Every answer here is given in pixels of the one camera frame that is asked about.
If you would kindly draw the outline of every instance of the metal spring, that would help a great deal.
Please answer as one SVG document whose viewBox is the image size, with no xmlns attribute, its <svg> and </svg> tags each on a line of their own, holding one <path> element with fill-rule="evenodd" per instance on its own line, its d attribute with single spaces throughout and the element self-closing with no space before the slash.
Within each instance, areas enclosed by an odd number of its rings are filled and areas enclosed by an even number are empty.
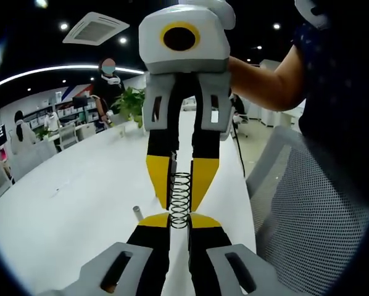
<svg viewBox="0 0 369 296">
<path fill-rule="evenodd" d="M 187 227 L 190 209 L 190 182 L 189 173 L 171 174 L 171 226 L 176 229 Z"/>
</svg>

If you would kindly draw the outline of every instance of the black ceiling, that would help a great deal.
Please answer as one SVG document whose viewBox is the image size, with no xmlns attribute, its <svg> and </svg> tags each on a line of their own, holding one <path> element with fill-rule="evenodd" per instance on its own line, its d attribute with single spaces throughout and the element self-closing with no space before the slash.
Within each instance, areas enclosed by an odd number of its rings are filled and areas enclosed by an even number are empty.
<svg viewBox="0 0 369 296">
<path fill-rule="evenodd" d="M 0 66 L 0 81 L 37 68 L 69 64 L 97 64 L 111 57 L 116 65 L 145 70 L 138 51 L 138 26 L 151 12 L 177 0 L 47 0 L 48 7 L 36 7 L 34 0 L 0 1 L 0 44 L 5 51 Z M 236 28 L 227 31 L 231 55 L 259 63 L 263 59 L 281 60 L 290 48 L 295 27 L 302 19 L 294 0 L 228 0 L 237 16 Z M 74 26 L 88 12 L 98 12 L 130 24 L 118 36 L 102 45 L 63 44 L 68 31 L 59 30 L 60 22 Z M 274 23 L 281 29 L 273 29 Z M 128 38 L 122 45 L 119 36 Z M 96 72 L 62 70 L 38 73 L 0 86 L 0 107 L 27 95 L 66 85 L 89 83 Z M 121 75 L 123 79 L 131 75 Z"/>
</svg>

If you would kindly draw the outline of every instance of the curved led light strip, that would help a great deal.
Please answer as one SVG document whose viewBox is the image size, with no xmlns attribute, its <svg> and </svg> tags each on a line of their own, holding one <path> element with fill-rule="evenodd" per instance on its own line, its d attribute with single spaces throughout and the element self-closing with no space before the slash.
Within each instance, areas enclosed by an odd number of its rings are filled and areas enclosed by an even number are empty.
<svg viewBox="0 0 369 296">
<path fill-rule="evenodd" d="M 12 77 L 3 79 L 2 81 L 0 81 L 0 86 L 2 84 L 5 84 L 7 82 L 10 82 L 12 80 L 15 80 L 23 76 L 27 76 L 27 75 L 31 75 L 31 74 L 35 74 L 39 72 L 46 72 L 46 71 L 53 71 L 53 70 L 65 70 L 65 69 L 98 69 L 98 66 L 97 65 L 68 65 L 68 66 L 56 66 L 56 67 L 36 69 L 36 70 L 24 72 L 24 73 L 17 74 Z M 144 74 L 143 71 L 127 69 L 127 68 L 120 68 L 120 67 L 116 67 L 116 71 L 127 72 L 127 73 L 132 73 L 132 74 L 139 74 L 139 75 Z"/>
</svg>

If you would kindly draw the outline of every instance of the yellow ring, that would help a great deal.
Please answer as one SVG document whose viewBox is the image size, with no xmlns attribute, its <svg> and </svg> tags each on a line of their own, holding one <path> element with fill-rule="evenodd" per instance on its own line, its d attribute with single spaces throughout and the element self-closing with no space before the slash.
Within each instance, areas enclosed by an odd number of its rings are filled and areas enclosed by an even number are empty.
<svg viewBox="0 0 369 296">
<path fill-rule="evenodd" d="M 170 23 L 170 24 L 166 25 L 164 27 L 164 29 L 162 29 L 161 34 L 160 34 L 160 41 L 161 41 L 161 43 L 166 48 L 169 48 L 169 47 L 166 46 L 165 43 L 164 43 L 164 35 L 166 34 L 166 32 L 168 32 L 169 30 L 171 30 L 173 28 L 185 28 L 185 29 L 188 29 L 196 37 L 196 42 L 194 42 L 194 45 L 191 48 L 189 48 L 189 49 L 187 49 L 185 51 L 189 51 L 189 50 L 191 50 L 191 49 L 193 49 L 193 48 L 195 48 L 195 47 L 198 46 L 198 44 L 199 44 L 199 42 L 201 40 L 201 36 L 199 34 L 198 29 L 194 25 L 192 25 L 190 23 L 186 23 L 186 22 L 174 22 L 174 23 Z"/>
</svg>

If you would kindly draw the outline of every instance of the white table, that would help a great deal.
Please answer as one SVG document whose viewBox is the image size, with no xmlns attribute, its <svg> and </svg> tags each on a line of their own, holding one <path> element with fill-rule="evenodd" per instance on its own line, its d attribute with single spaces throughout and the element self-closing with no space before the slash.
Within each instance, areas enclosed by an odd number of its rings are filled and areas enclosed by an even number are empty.
<svg viewBox="0 0 369 296">
<path fill-rule="evenodd" d="M 194 112 L 180 117 L 178 171 L 190 171 Z M 62 289 L 80 268 L 137 225 L 132 212 L 162 213 L 146 168 L 148 138 L 134 125 L 112 128 L 55 155 L 0 198 L 0 250 L 33 293 Z M 233 244 L 255 252 L 251 205 L 234 142 L 221 142 L 220 168 L 198 213 L 221 222 Z M 172 229 L 163 295 L 194 295 L 187 230 Z"/>
<path fill-rule="evenodd" d="M 304 108 L 302 107 L 296 107 L 291 110 L 280 112 L 279 122 L 278 124 L 275 124 L 275 126 L 281 125 L 287 128 L 291 128 L 292 119 L 295 118 L 298 120 L 302 116 L 303 113 L 304 113 Z"/>
</svg>

